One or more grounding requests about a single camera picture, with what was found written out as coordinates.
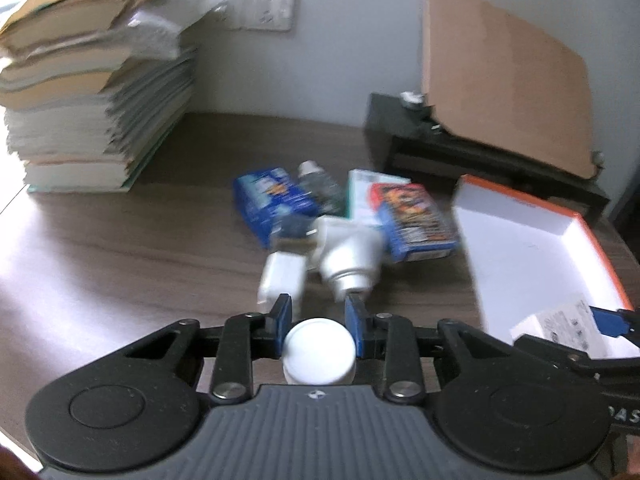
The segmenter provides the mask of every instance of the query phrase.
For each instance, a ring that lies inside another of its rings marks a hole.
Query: blue and white package
[[[255,171],[236,178],[234,200],[236,209],[265,248],[269,247],[269,236],[277,217],[319,215],[318,205],[282,168]]]

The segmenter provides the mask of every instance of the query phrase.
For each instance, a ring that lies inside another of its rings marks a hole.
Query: white tray with orange edge
[[[590,306],[633,309],[579,213],[470,175],[460,178],[452,211],[488,334],[511,344],[514,325],[577,295]]]

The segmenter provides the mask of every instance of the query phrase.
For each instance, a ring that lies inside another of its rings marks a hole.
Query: black stand
[[[588,207],[584,219],[593,225],[609,203],[595,183],[514,153],[460,139],[434,122],[428,110],[407,110],[400,99],[371,94],[365,136],[375,169],[383,173],[406,169],[396,155],[409,155],[452,166],[460,173],[494,175],[515,189],[544,200],[555,196]]]

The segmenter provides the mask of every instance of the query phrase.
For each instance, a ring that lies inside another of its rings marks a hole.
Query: open box lid
[[[450,134],[595,174],[578,54],[484,0],[427,0],[422,33],[422,91]]]
[[[490,335],[512,343],[513,326],[578,295],[590,306],[633,309],[577,212],[470,175],[458,183],[452,212]]]

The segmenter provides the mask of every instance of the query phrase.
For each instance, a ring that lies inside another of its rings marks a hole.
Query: orange edge
[[[503,186],[502,184],[496,184],[495,182],[489,182],[488,180],[485,180],[484,178],[479,178],[477,176],[464,174],[462,177],[460,177],[460,180],[462,181],[463,184],[472,184],[473,186],[483,187],[485,189],[489,189],[491,191],[495,191],[497,193],[510,196],[512,198],[515,198],[516,200],[522,200],[523,202],[533,204],[535,206],[547,209],[554,213],[558,213],[560,215],[569,216],[571,218],[576,219],[578,222],[580,222],[580,227],[582,228],[582,230],[589,237],[589,241],[591,242],[591,245],[593,245],[593,247],[596,249],[596,252],[600,257],[600,262],[602,263],[604,268],[607,270],[611,283],[613,283],[613,285],[616,287],[616,290],[618,292],[620,300],[622,301],[622,304],[625,307],[625,310],[634,310],[633,306],[631,305],[631,302],[629,301],[628,296],[626,295],[625,288],[622,286],[622,283],[620,282],[620,279],[616,274],[616,271],[614,270],[613,265],[611,265],[611,261],[605,254],[599,241],[596,239],[595,235],[593,234],[593,232],[591,231],[587,223],[584,221],[584,218],[582,218],[582,215],[580,213],[572,211],[571,209],[567,207],[563,207],[561,205],[552,204],[551,202],[547,202],[546,200],[542,200],[541,198],[538,198],[536,196],[532,196],[530,194],[517,191],[515,189],[511,189],[511,187]]]

